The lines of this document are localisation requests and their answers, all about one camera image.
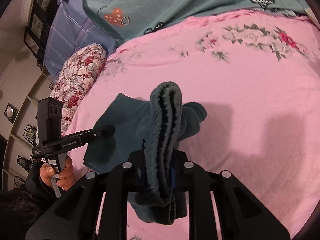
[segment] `pink bedsheet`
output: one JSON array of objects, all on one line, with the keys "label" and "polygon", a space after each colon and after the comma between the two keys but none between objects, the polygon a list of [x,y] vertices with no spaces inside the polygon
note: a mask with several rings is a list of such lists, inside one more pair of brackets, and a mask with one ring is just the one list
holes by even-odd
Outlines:
[{"label": "pink bedsheet", "polygon": [[[208,112],[180,150],[207,171],[231,171],[291,237],[320,197],[320,35],[305,17],[241,10],[190,17],[125,43],[108,58],[67,133],[90,129],[118,93],[149,99],[176,82]],[[76,176],[86,146],[69,153]],[[128,239],[188,239],[188,217],[146,224],[128,207]]]}]

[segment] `dark hair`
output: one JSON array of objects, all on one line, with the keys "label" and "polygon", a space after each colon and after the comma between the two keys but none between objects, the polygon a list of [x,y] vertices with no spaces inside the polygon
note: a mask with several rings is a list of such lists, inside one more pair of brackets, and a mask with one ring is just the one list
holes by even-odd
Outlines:
[{"label": "dark hair", "polygon": [[10,214],[15,224],[28,227],[41,214],[38,200],[21,189],[0,190],[0,209]]}]

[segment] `dark green fabric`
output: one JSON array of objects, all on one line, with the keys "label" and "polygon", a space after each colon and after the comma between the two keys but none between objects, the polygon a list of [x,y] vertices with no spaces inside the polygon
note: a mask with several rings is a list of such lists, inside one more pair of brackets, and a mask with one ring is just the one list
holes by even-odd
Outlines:
[{"label": "dark green fabric", "polygon": [[201,104],[182,105],[181,91],[173,82],[155,88],[150,101],[119,94],[94,126],[113,125],[116,131],[89,143],[84,165],[98,173],[109,172],[140,150],[145,140],[148,184],[143,193],[129,193],[128,201],[141,220],[171,225],[187,215],[184,196],[173,194],[170,187],[173,147],[198,133],[206,116]]}]

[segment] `black gripper frame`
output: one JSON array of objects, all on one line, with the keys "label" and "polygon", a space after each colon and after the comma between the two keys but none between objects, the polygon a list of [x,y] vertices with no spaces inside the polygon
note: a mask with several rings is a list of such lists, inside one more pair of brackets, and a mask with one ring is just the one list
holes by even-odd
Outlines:
[{"label": "black gripper frame", "polygon": [[[290,240],[287,229],[230,172],[207,172],[195,163],[186,168],[184,152],[174,150],[173,156],[174,190],[189,192],[190,240],[218,239],[211,192],[223,240]],[[127,240],[127,196],[143,191],[143,150],[131,153],[128,161],[131,168],[120,164],[105,174],[84,175],[34,223],[26,240]]]}]

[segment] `metal bolt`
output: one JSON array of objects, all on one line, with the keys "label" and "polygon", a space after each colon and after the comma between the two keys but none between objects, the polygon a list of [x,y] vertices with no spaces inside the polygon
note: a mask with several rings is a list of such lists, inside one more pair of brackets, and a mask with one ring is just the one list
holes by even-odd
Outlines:
[{"label": "metal bolt", "polygon": [[130,169],[132,167],[132,163],[126,162],[126,163],[122,164],[122,167],[124,167],[125,169]]},{"label": "metal bolt", "polygon": [[96,176],[96,174],[95,174],[93,171],[89,171],[89,172],[85,175],[85,177],[86,177],[87,179],[93,179],[95,176]]},{"label": "metal bolt", "polygon": [[223,172],[221,172],[221,175],[222,175],[222,177],[227,179],[227,178],[230,178],[232,174],[230,171],[223,171]]},{"label": "metal bolt", "polygon": [[186,167],[186,168],[188,168],[188,169],[191,169],[191,168],[193,168],[193,166],[195,166],[192,162],[185,162],[184,163],[184,166]]}]

